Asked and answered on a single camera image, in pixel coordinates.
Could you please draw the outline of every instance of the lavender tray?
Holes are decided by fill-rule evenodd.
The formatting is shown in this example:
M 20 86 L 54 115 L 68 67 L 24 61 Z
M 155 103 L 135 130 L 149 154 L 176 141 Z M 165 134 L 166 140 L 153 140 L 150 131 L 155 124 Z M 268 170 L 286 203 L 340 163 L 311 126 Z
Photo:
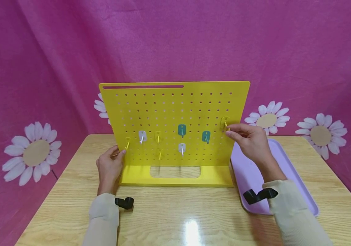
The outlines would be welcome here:
M 277 160 L 280 168 L 282 169 L 286 177 L 288 179 L 292 179 L 296 183 L 299 191 L 301 192 L 305 201 L 308 204 L 308 208 L 314 216 L 318 216 L 318 205 L 312 198 L 311 194 L 308 192 L 305 184 L 303 183 L 296 169 L 290 162 L 280 143 L 276 140 L 269 139 L 269 146 L 272 155 Z M 256 167 L 255 163 L 253 163 L 253 161 L 248 159 L 241 152 L 240 147 L 237 143 L 235 143 L 233 147 L 231 160 L 243 207 L 251 213 L 269 215 L 270 209 L 267 199 L 249 205 L 243 197 L 243 193 L 248 191 L 249 189 L 253 189 L 256 192 L 256 194 L 262 190 L 263 177 L 261 176 L 260 171 Z

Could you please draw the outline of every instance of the beige sleeve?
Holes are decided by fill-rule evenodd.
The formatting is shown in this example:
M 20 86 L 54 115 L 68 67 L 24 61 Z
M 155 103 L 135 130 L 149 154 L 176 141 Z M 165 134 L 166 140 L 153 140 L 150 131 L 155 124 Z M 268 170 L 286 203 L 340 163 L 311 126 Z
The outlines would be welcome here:
M 93 200 L 89 226 L 82 246 L 116 246 L 119 210 L 113 194 L 104 193 Z
M 278 192 L 276 197 L 268 201 L 284 246 L 333 245 L 292 180 L 276 180 L 264 183 L 262 187 L 270 187 Z

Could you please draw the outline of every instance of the white petal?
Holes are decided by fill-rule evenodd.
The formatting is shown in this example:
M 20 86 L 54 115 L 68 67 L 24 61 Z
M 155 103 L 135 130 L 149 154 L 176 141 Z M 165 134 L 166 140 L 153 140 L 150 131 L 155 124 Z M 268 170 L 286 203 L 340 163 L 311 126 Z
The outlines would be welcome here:
M 48 155 L 45 160 L 48 162 L 49 165 L 54 165 L 58 162 L 58 158 L 55 158 L 52 155 Z
M 331 153 L 335 155 L 338 155 L 340 153 L 340 148 L 336 145 L 336 143 L 330 142 L 328 147 Z
M 26 183 L 28 183 L 30 178 L 32 178 L 32 173 L 33 173 L 33 167 L 28 166 L 28 168 L 25 169 L 25 171 L 21 174 L 21 177 L 19 177 L 19 182 L 20 182 L 19 185 L 24 186 Z
M 267 112 L 267 108 L 264 105 L 259 106 L 258 110 L 259 110 L 259 114 L 261 116 L 264 116 L 266 114 L 266 112 Z
M 57 135 L 58 135 L 58 132 L 56 130 L 52 130 L 48 134 L 47 142 L 52 143 L 56 139 Z
M 297 125 L 298 125 L 299 127 L 301 127 L 301 128 L 304 128 L 304 129 L 311 129 L 311 128 L 313 127 L 312 124 L 307 123 L 307 122 L 304 122 L 304 121 L 298 122 Z
M 308 136 L 308 135 L 302 135 L 303 138 L 305 138 L 309 143 L 310 145 L 314 145 L 314 142 L 312 141 L 311 137 Z
M 95 100 L 95 104 L 96 104 L 96 105 L 99 105 L 99 106 L 101 106 L 101 107 L 103 107 L 103 108 L 106 108 L 106 107 L 104 106 L 104 103 L 103 103 L 102 101 Z
M 260 118 L 260 114 L 258 114 L 257 112 L 252 112 L 252 113 L 250 113 L 250 117 L 259 119 Z
M 59 149 L 59 147 L 61 147 L 61 145 L 62 145 L 61 141 L 55 141 L 55 142 L 51 143 L 50 150 L 57 150 L 57 149 Z
M 23 137 L 23 136 L 15 136 L 15 137 L 13 137 L 11 142 L 14 145 L 20 146 L 22 148 L 26 148 L 30 144 L 29 140 L 26 137 Z
M 50 134 L 50 132 L 51 132 L 51 125 L 46 123 L 44 125 L 44 127 L 43 127 L 43 135 L 42 135 L 41 139 L 47 140 L 48 135 Z
M 256 120 L 257 120 L 256 118 L 252 118 L 252 117 L 247 117 L 244 119 L 244 121 L 247 122 L 248 124 L 255 123 Z
M 12 181 L 20 176 L 25 170 L 25 163 L 18 163 L 15 167 L 13 167 L 8 173 L 3 177 L 6 182 Z
M 25 135 L 27 136 L 27 138 L 31 142 L 35 141 L 35 125 L 34 124 L 30 124 L 30 125 L 25 127 Z
M 310 130 L 308 129 L 299 129 L 297 131 L 295 131 L 296 134 L 304 134 L 304 135 L 310 135 Z
M 318 125 L 323 125 L 324 124 L 324 114 L 319 113 L 316 115 L 316 122 Z
M 304 118 L 304 122 L 310 123 L 313 127 L 316 126 L 316 120 L 313 118 Z
M 286 122 L 277 122 L 274 124 L 276 127 L 284 127 L 286 125 Z
M 108 114 L 106 112 L 101 112 L 99 114 L 99 117 L 103 118 L 103 119 L 108 119 Z
M 331 137 L 331 141 L 335 143 L 338 147 L 344 147 L 347 144 L 347 140 L 342 137 Z
M 319 147 L 318 145 L 313 145 L 312 147 L 319 155 L 322 155 L 322 148 L 321 147 Z
M 288 107 L 284 107 L 283 109 L 281 109 L 280 111 L 278 111 L 276 113 L 276 116 L 277 117 L 281 117 L 281 116 L 285 115 L 288 111 L 289 111 L 289 108 Z
M 272 134 L 276 134 L 278 132 L 278 129 L 275 125 L 269 127 L 269 131 L 272 133 Z
M 280 101 L 277 104 L 275 104 L 275 106 L 274 106 L 273 110 L 271 111 L 271 113 L 276 114 L 281 107 L 282 107 L 282 102 Z
M 47 161 L 43 161 L 42 163 L 40 163 L 40 166 L 41 166 L 41 173 L 46 176 L 47 174 L 50 173 L 51 171 L 51 168 L 50 168 L 50 165 L 48 164 Z
M 341 121 L 335 121 L 333 124 L 329 127 L 329 130 L 335 130 L 339 128 L 343 128 L 344 124 Z
M 269 103 L 269 105 L 267 106 L 267 113 L 268 114 L 271 114 L 271 112 L 273 111 L 274 106 L 275 106 L 275 101 L 271 101 Z
M 61 150 L 51 150 L 50 155 L 52 155 L 55 158 L 59 158 L 59 156 L 61 155 Z
M 2 171 L 4 172 L 10 171 L 13 167 L 15 167 L 18 163 L 21 163 L 21 162 L 23 163 L 22 156 L 11 158 L 5 164 L 3 164 Z
M 24 148 L 18 145 L 9 145 L 4 149 L 4 152 L 10 156 L 19 156 L 24 153 Z
M 290 117 L 284 115 L 284 116 L 278 117 L 277 122 L 288 122 L 289 120 L 290 120 Z
M 35 139 L 39 140 L 43 137 L 43 126 L 41 125 L 40 122 L 36 121 L 35 122 Z
M 329 150 L 327 149 L 326 145 L 322 146 L 321 151 L 322 151 L 323 159 L 325 159 L 325 160 L 329 159 Z
M 339 129 L 331 130 L 330 132 L 335 137 L 342 137 L 345 134 L 347 134 L 348 130 L 346 128 L 339 128 Z
M 40 178 L 41 178 L 41 166 L 37 165 L 35 166 L 34 170 L 33 170 L 33 180 L 37 183 Z
M 94 105 L 93 106 L 97 111 L 100 111 L 100 112 L 106 112 L 106 108 L 105 107 L 102 107 L 100 105 Z
M 333 118 L 331 115 L 326 115 L 326 117 L 324 117 L 324 124 L 323 126 L 328 128 L 333 122 Z

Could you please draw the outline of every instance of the table surface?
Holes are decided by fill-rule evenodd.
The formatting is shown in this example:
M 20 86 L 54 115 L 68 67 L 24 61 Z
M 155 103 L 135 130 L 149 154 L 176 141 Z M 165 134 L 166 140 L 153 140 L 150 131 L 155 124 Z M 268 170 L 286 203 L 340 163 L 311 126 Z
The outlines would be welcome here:
M 281 143 L 318 204 L 318 220 L 335 245 L 351 245 L 351 194 L 302 137 L 271 137 Z M 95 160 L 115 145 L 113 135 L 87 136 L 36 215 L 19 246 L 81 245 L 95 199 Z M 154 177 L 197 177 L 198 167 L 152 167 Z M 282 245 L 274 218 L 243 210 L 234 188 L 120 187 L 134 198 L 121 211 L 118 245 Z

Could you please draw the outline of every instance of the pink backdrop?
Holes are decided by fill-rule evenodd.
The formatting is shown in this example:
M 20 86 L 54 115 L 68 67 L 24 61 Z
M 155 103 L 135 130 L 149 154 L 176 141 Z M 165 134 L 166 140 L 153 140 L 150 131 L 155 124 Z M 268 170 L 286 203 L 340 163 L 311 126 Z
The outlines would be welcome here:
M 0 245 L 86 135 L 112 132 L 101 82 L 250 80 L 242 121 L 275 113 L 270 135 L 310 142 L 328 128 L 315 148 L 351 191 L 351 1 L 168 2 L 0 0 Z M 29 168 L 38 140 L 51 149 Z

